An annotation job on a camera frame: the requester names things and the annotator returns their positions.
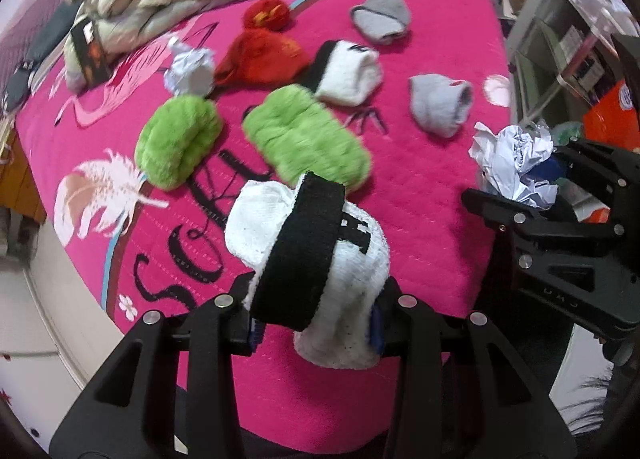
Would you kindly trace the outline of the white paper ball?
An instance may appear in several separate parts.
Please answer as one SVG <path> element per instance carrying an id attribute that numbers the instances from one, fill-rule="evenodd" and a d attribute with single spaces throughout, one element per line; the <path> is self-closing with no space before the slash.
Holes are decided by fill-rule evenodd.
<path id="1" fill-rule="evenodd" d="M 538 123 L 533 131 L 512 124 L 494 133 L 477 121 L 474 129 L 469 156 L 478 165 L 480 190 L 527 207 L 550 209 L 558 186 L 547 179 L 528 176 L 553 154 L 554 144 L 547 124 Z"/>

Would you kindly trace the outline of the grey sock red mark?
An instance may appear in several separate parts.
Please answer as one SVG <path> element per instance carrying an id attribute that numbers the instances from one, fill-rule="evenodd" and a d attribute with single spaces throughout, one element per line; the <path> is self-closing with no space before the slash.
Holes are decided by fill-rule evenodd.
<path id="1" fill-rule="evenodd" d="M 409 107 L 412 118 L 425 132 L 453 138 L 469 118 L 473 86 L 439 74 L 416 75 L 409 79 Z"/>

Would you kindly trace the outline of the white black sock ball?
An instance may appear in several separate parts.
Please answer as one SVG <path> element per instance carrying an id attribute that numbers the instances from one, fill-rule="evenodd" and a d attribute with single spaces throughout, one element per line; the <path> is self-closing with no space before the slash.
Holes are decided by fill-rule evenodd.
<path id="1" fill-rule="evenodd" d="M 390 246 L 343 185 L 312 172 L 294 187 L 248 181 L 228 215 L 224 243 L 254 271 L 245 309 L 259 323 L 293 330 L 305 361 L 349 370 L 378 364 L 371 317 L 390 277 Z"/>

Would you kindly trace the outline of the green fluffy sock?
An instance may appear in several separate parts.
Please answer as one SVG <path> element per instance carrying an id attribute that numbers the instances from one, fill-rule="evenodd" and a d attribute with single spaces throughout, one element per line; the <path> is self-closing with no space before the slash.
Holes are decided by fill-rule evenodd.
<path id="1" fill-rule="evenodd" d="M 298 84 L 269 93 L 246 114 L 242 130 L 280 181 L 290 186 L 307 172 L 341 184 L 349 192 L 369 179 L 369 150 Z"/>
<path id="2" fill-rule="evenodd" d="M 180 95 L 158 107 L 140 132 L 134 162 L 160 190 L 175 190 L 210 153 L 224 121 L 215 104 Z"/>

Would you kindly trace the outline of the grey sock ball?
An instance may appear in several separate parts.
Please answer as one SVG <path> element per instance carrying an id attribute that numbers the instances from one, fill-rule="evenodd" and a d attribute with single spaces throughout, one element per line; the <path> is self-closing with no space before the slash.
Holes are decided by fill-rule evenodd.
<path id="1" fill-rule="evenodd" d="M 391 44 L 405 37 L 411 22 L 405 0 L 365 0 L 349 15 L 360 34 L 375 44 Z"/>

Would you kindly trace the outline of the white green shelf unit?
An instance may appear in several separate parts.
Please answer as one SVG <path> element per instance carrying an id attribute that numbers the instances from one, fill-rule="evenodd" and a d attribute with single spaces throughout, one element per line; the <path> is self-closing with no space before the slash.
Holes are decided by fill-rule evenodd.
<path id="1" fill-rule="evenodd" d="M 494 2 L 506 40 L 513 122 L 577 122 L 622 82 L 614 34 L 639 32 L 623 0 Z"/>

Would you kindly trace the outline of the pink quilted bedspread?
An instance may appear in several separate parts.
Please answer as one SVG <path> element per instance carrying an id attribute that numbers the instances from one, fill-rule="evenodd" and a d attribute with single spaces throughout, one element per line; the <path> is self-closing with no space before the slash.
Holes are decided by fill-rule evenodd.
<path id="1" fill-rule="evenodd" d="M 401 289 L 436 311 L 469 313 L 492 237 L 460 196 L 476 183 L 468 151 L 474 126 L 498 130 L 508 111 L 487 101 L 506 75 L 491 0 L 406 0 L 408 36 L 384 46 L 383 81 L 369 106 L 334 110 L 338 130 L 367 149 L 367 182 L 349 200 L 373 216 L 390 246 Z M 56 66 L 16 118 L 17 134 L 55 235 L 84 289 L 122 330 L 149 309 L 188 312 L 226 292 L 244 271 L 224 243 L 236 196 L 255 188 L 269 202 L 254 223 L 276 224 L 294 188 L 284 184 L 242 129 L 266 92 L 236 88 L 214 98 L 224 130 L 186 184 L 165 193 L 143 185 L 129 199 L 98 172 L 129 174 L 145 123 L 168 98 L 166 44 L 129 55 L 112 82 L 84 95 Z M 367 370 L 321 368 L 300 357 L 290 329 L 270 326 L 257 352 L 233 362 L 242 428 L 259 448 L 378 456 L 390 425 L 397 363 Z"/>

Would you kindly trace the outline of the large red sock ball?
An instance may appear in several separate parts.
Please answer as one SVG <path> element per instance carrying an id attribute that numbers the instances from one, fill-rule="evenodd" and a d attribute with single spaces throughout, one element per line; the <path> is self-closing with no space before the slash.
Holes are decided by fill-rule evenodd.
<path id="1" fill-rule="evenodd" d="M 265 29 L 239 34 L 216 66 L 217 86 L 285 86 L 311 63 L 293 39 Z"/>

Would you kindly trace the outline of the small red sock ball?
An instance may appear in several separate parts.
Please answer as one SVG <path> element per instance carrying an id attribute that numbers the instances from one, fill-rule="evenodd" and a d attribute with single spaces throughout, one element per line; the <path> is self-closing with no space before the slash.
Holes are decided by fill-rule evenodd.
<path id="1" fill-rule="evenodd" d="M 281 31 L 290 21 L 290 8 L 282 0 L 258 0 L 250 4 L 243 14 L 245 29 Z"/>

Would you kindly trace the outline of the crumpled paper on bed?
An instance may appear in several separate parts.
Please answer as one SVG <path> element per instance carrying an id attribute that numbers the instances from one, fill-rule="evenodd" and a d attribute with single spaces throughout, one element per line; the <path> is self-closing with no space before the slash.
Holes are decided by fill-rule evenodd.
<path id="1" fill-rule="evenodd" d="M 207 48 L 192 48 L 177 36 L 168 40 L 171 64 L 164 72 L 165 89 L 172 96 L 206 97 L 213 91 L 215 58 Z"/>

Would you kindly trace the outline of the black book on bed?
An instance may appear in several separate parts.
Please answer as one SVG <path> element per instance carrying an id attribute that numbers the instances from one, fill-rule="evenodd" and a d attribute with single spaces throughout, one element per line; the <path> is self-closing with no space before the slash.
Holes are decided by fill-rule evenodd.
<path id="1" fill-rule="evenodd" d="M 89 17 L 82 18 L 70 30 L 84 89 L 93 89 L 110 80 L 112 72 L 100 42 L 96 25 Z"/>

